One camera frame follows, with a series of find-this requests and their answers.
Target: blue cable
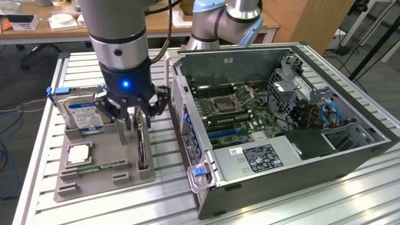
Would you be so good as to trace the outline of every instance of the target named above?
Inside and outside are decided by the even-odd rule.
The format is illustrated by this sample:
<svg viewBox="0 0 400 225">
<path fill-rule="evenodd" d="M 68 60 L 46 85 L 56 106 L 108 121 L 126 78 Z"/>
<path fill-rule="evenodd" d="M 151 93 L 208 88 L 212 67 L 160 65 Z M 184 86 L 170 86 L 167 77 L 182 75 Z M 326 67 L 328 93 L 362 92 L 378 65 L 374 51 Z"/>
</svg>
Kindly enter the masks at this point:
<svg viewBox="0 0 400 225">
<path fill-rule="evenodd" d="M 15 169 L 15 165 L 14 165 L 14 161 L 12 161 L 11 155 L 8 154 L 8 152 L 4 149 L 0 149 L 0 151 L 4 154 L 7 154 L 8 161 L 10 161 L 12 170 L 14 170 L 14 180 L 15 180 L 12 190 L 0 198 L 0 202 L 2 202 L 3 199 L 7 198 L 18 190 L 18 187 L 19 187 L 19 175 L 18 175 L 18 170 Z"/>
<path fill-rule="evenodd" d="M 0 141 L 4 141 L 7 138 L 10 138 L 19 130 L 20 130 L 20 127 L 22 127 L 22 119 L 19 117 L 14 117 L 14 116 L 4 116 L 4 115 L 0 115 L 0 117 L 4 117 L 7 119 L 15 119 L 15 120 L 19 120 L 19 126 L 18 128 L 15 129 L 15 131 L 8 134 L 6 137 L 0 138 Z"/>
<path fill-rule="evenodd" d="M 330 121 L 328 121 L 328 119 L 327 119 L 327 117 L 326 117 L 326 115 L 324 115 L 324 106 L 326 106 L 326 105 L 328 105 L 328 106 L 331 106 L 331 107 L 334 108 L 334 110 L 335 110 L 335 112 L 336 112 L 336 118 L 338 118 L 339 126 L 340 126 L 340 113 L 339 113 L 339 109 L 338 109 L 338 106 L 336 106 L 334 103 L 331 103 L 331 102 L 327 102 L 327 103 L 324 103 L 324 104 L 320 106 L 320 114 L 322 114 L 322 118 L 323 118 L 324 122 L 326 122 L 327 124 L 330 124 Z"/>
</svg>

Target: aluminum extrusion table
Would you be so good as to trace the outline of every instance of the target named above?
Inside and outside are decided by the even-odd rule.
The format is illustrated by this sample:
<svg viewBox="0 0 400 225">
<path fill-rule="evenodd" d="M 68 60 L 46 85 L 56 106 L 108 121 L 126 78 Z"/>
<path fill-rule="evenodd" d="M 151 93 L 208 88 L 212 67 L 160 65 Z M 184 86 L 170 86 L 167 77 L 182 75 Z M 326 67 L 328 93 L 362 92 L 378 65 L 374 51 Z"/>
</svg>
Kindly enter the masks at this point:
<svg viewBox="0 0 400 225">
<path fill-rule="evenodd" d="M 350 94 L 400 135 L 399 121 L 307 46 L 299 48 Z M 154 57 L 159 50 L 151 50 Z M 51 86 L 79 87 L 103 82 L 94 52 L 64 54 Z M 318 88 L 324 81 L 304 66 Z M 156 85 L 166 83 L 166 61 L 151 67 Z M 182 162 L 170 111 L 152 120 L 151 149 L 156 181 L 56 203 L 54 189 L 64 138 L 64 120 L 48 100 L 42 118 L 14 224 L 399 224 L 400 144 L 348 176 L 208 220 L 198 220 L 196 205 Z"/>
</svg>

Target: chair leg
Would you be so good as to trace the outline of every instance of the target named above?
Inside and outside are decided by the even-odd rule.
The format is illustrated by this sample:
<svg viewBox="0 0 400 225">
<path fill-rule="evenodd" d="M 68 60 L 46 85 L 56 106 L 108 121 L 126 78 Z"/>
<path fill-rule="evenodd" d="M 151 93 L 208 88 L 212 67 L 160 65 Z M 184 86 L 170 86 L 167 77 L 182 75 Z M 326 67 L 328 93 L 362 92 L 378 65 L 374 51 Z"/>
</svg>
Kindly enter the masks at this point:
<svg viewBox="0 0 400 225">
<path fill-rule="evenodd" d="M 91 48 L 92 47 L 92 42 L 91 41 L 86 41 L 86 47 Z"/>
<path fill-rule="evenodd" d="M 59 53 L 64 52 L 54 43 L 48 44 L 48 47 L 51 47 L 54 50 L 56 50 Z"/>
<path fill-rule="evenodd" d="M 26 50 L 26 46 L 24 45 L 15 45 L 15 47 L 18 48 L 19 51 L 24 51 Z"/>
<path fill-rule="evenodd" d="M 20 59 L 20 68 L 30 69 L 30 65 L 26 63 L 44 48 L 47 44 L 40 44 L 28 54 Z"/>
</svg>

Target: sticker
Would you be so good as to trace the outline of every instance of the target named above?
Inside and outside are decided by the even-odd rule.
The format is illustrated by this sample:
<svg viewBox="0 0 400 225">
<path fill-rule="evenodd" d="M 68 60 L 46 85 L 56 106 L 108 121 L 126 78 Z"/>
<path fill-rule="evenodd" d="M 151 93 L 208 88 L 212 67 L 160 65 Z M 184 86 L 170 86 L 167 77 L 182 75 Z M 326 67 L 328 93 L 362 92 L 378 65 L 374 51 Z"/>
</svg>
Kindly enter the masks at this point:
<svg viewBox="0 0 400 225">
<path fill-rule="evenodd" d="M 238 148 L 230 149 L 230 152 L 231 152 L 231 155 L 242 154 L 243 153 L 243 148 L 238 147 Z"/>
<path fill-rule="evenodd" d="M 246 118 L 248 118 L 248 117 L 250 117 L 250 115 L 246 114 L 246 115 L 236 116 L 235 119 L 236 119 L 236 120 L 242 120 L 242 119 L 246 119 Z"/>
<path fill-rule="evenodd" d="M 271 144 L 243 150 L 251 169 L 255 173 L 283 166 L 280 157 Z"/>
<path fill-rule="evenodd" d="M 99 130 L 103 127 L 102 117 L 95 112 L 96 107 L 92 103 L 70 105 L 68 108 L 80 130 Z"/>
</svg>

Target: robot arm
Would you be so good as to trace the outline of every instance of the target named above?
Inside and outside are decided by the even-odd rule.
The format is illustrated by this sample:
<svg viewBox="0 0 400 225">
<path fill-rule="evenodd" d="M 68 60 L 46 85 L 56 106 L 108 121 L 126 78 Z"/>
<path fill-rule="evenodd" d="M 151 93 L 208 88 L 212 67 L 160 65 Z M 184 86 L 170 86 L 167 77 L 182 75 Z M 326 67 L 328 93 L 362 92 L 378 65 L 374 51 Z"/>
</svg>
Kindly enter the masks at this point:
<svg viewBox="0 0 400 225">
<path fill-rule="evenodd" d="M 170 88 L 151 82 L 144 11 L 158 1 L 80 1 L 107 86 L 94 103 L 111 119 L 124 120 L 128 128 L 128 107 L 139 106 L 150 118 L 162 114 L 171 99 Z M 219 48 L 219 38 L 250 46 L 263 24 L 259 4 L 260 0 L 231 0 L 227 6 L 226 0 L 196 0 L 188 50 Z M 150 105 L 155 94 L 158 101 Z"/>
<path fill-rule="evenodd" d="M 171 97 L 170 88 L 155 87 L 151 82 L 144 10 L 155 3 L 156 0 L 80 1 L 107 86 L 94 103 L 111 119 L 124 120 L 128 128 L 130 106 L 139 106 L 152 117 L 162 114 Z M 158 102 L 150 105 L 155 94 Z"/>
<path fill-rule="evenodd" d="M 219 48 L 219 39 L 248 47 L 263 25 L 260 0 L 196 0 L 187 50 Z"/>
</svg>

